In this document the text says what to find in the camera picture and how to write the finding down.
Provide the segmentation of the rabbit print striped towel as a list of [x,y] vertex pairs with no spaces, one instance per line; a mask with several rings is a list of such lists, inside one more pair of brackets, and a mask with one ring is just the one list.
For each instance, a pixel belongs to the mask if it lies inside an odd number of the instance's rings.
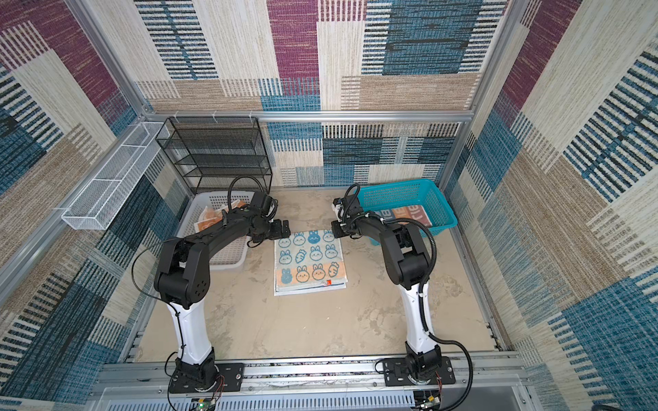
[[377,213],[386,221],[392,221],[394,219],[413,219],[429,228],[433,226],[422,205],[405,205],[404,207],[383,209]]

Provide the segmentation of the white plastic laundry basket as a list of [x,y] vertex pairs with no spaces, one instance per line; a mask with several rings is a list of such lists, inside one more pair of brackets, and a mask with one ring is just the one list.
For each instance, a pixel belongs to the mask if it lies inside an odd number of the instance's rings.
[[[190,203],[188,211],[183,216],[179,228],[178,238],[196,236],[195,225],[198,217],[206,207],[219,209],[227,205],[227,191],[202,193],[195,196]],[[203,237],[207,241],[209,253],[209,270],[211,272],[231,270],[243,265],[248,251],[248,236],[244,235],[243,226],[245,221],[235,227],[225,228],[222,224],[211,229],[208,236]]]

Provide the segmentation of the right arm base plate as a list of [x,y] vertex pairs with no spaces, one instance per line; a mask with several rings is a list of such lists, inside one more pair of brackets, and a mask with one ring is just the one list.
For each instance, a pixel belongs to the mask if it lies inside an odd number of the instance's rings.
[[386,386],[456,384],[454,368],[447,356],[442,356],[438,364],[422,370],[413,368],[407,358],[387,357],[375,363],[375,371],[384,377]]

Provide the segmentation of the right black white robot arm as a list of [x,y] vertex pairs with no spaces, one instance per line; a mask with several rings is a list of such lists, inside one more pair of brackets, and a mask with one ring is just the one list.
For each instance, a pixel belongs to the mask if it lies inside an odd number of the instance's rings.
[[358,199],[360,191],[361,185],[353,183],[343,196],[333,200],[336,219],[332,221],[332,234],[335,238],[366,236],[380,244],[387,275],[398,287],[403,301],[407,327],[405,371],[411,383],[420,385],[440,378],[442,345],[455,346],[464,354],[468,377],[461,395],[448,405],[438,396],[418,406],[422,410],[456,410],[471,393],[475,367],[464,344],[437,337],[433,332],[426,287],[438,257],[434,236],[428,226],[411,217],[385,219],[364,210]]

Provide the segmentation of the teal plastic basket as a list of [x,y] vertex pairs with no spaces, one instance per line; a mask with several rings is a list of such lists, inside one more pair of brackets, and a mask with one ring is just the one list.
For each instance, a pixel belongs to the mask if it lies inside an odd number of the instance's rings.
[[385,183],[362,188],[358,194],[358,200],[365,212],[375,212],[376,214],[383,209],[421,205],[433,224],[429,228],[433,236],[440,234],[445,229],[452,229],[458,224],[445,196],[435,186],[435,183],[428,179]]

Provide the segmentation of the teal bicycle print towel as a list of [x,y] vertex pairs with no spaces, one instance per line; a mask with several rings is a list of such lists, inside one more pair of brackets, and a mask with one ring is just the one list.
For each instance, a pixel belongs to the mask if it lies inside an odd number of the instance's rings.
[[348,283],[341,242],[329,229],[291,233],[274,249],[274,294],[301,295],[345,289]]

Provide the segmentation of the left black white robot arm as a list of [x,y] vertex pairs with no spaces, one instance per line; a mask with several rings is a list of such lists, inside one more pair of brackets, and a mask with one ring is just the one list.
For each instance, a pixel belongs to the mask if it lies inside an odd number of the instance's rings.
[[191,236],[173,237],[162,243],[154,277],[157,294],[153,298],[168,306],[178,340],[178,357],[170,377],[173,392],[208,392],[219,386],[219,368],[204,314],[211,285],[211,258],[245,236],[261,244],[291,235],[289,222],[275,217],[277,200],[261,183],[249,203],[233,207],[233,188],[244,178],[237,176],[231,181],[227,209],[220,222]]

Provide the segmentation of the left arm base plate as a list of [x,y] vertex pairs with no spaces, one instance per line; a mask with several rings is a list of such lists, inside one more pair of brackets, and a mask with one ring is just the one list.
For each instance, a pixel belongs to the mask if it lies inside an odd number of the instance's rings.
[[169,394],[239,392],[244,363],[190,365],[178,361],[168,386]]

